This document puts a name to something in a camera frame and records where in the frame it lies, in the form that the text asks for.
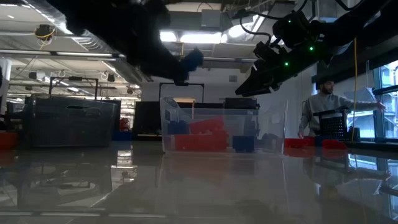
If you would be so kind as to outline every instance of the yellow cable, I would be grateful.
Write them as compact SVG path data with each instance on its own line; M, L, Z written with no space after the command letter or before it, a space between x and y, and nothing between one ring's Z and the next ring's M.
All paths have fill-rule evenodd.
M357 43L356 43L356 38L354 39L354 63L355 63L355 79L354 79L354 114L353 114L353 133L351 136L351 141L354 141L354 131L355 131L355 110L356 110L356 82L358 79L358 53L357 53ZM356 154L354 154L355 158L355 166L356 166L356 178L358 182L358 187L359 187L359 196L361 199L363 199L363 193L362 193L362 187L361 187L361 181L359 180L358 177L358 162L356 159ZM362 204L362 211L363 211L363 218L364 218L364 223L368 223L368 219L366 218L366 209L365 206Z
M42 50L42 49L43 49L43 47L46 45L45 42L47 41L48 38L49 38L49 37L46 37L46 38L45 38L45 41L43 42L43 44L42 44L42 46L40 47L39 50Z
M47 34L47 35L44 35L44 36L38 36L38 35L35 34L35 36L36 36L37 38L46 38L46 37L50 37L51 35L53 35L54 32L55 32L55 29L52 30L52 32L51 32L50 34Z
M355 80L354 80L354 115L353 115L353 133L351 135L351 141L354 141L354 130L355 130L355 109L356 109L356 80L358 78L358 57L356 52L356 38L354 39L354 62L355 62Z

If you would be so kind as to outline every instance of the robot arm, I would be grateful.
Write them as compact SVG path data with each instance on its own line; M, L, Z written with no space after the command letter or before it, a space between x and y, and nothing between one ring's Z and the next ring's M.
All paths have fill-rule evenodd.
M180 62L163 46L159 29L170 23L163 0L147 0L144 4L130 0L46 1L65 15L70 31L76 35L90 31L148 75L180 83L203 63L203 54L198 50Z
M277 42L283 40L292 50L288 53L277 46L277 42L258 43L254 53L259 60L235 93L243 96L271 93L270 88L278 90L284 81L320 60L328 65L333 56L342 54L372 17L390 2L393 1L362 0L332 23L309 22L302 11L280 18L273 26L273 33Z

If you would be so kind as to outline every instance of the gray sweater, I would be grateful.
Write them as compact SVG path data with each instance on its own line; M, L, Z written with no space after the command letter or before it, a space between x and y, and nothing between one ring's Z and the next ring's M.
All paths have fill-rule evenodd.
M316 94L311 96L304 105L303 114L301 117L301 123L299 126L299 131L304 131L304 129L309 125L310 136L314 136L313 130L319 130L319 117L313 116L314 113L334 110L340 107L346 106L349 109L354 109L354 101L344 98L342 96L336 96L333 94L324 96L321 94ZM376 110L377 102L356 102L356 110L359 111L369 111Z

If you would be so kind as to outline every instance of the blue toy brick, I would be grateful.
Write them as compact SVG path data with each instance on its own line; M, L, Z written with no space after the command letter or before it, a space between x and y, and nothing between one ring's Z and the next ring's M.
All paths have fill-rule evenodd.
M167 125L167 134L189 134L189 125L186 121L171 121Z
M232 147L237 153L254 152L254 136L233 136Z
M178 134L189 134L189 125L186 121L178 122Z
M178 123L176 121L167 124L167 134L178 134Z

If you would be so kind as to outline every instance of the glossy table surface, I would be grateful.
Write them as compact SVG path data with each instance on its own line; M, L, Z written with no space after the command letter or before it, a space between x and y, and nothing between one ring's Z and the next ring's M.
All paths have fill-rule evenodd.
M0 153L0 223L394 223L398 155Z

